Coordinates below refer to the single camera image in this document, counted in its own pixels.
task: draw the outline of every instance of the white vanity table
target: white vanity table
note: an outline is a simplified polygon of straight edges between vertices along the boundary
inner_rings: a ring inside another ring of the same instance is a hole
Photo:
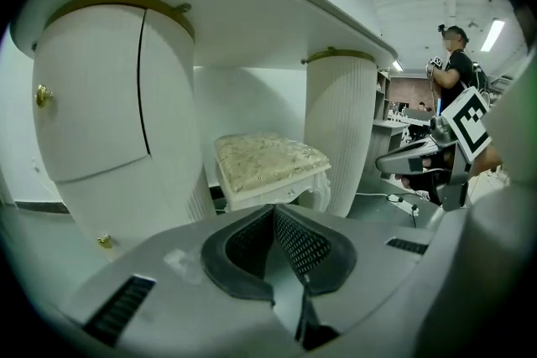
[[[214,215],[194,65],[297,69],[307,60],[305,142],[331,161],[327,211],[346,216],[377,66],[396,56],[327,0],[28,0],[11,32],[34,56],[34,89],[45,87],[34,120],[47,172],[110,258]]]

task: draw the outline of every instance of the black t-shirt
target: black t-shirt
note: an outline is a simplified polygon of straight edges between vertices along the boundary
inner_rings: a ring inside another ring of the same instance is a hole
[[[461,79],[449,90],[447,88],[441,88],[440,112],[444,111],[462,93],[464,86],[462,86],[461,81],[469,86],[473,76],[473,63],[461,49],[451,53],[445,70],[449,69],[455,69],[459,72]]]

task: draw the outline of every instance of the cream cushion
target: cream cushion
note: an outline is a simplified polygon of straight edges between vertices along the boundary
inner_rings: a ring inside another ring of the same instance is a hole
[[[218,166],[233,193],[330,168],[321,151],[272,132],[220,137],[215,149]]]

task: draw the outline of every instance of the gold door knob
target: gold door knob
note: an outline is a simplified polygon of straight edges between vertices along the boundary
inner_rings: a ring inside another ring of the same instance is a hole
[[[112,247],[112,238],[108,234],[98,237],[97,241],[99,242],[99,245],[105,247],[106,249],[110,249]]]
[[[54,99],[52,91],[47,90],[46,86],[38,86],[35,92],[35,103],[38,107],[44,107],[48,100]]]

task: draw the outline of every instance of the brown wall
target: brown wall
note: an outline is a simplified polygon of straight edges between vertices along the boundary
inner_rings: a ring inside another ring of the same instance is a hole
[[[392,77],[389,100],[409,103],[411,109],[418,109],[418,105],[422,101],[425,103],[425,107],[432,107],[435,110],[430,94],[430,82],[427,79]]]

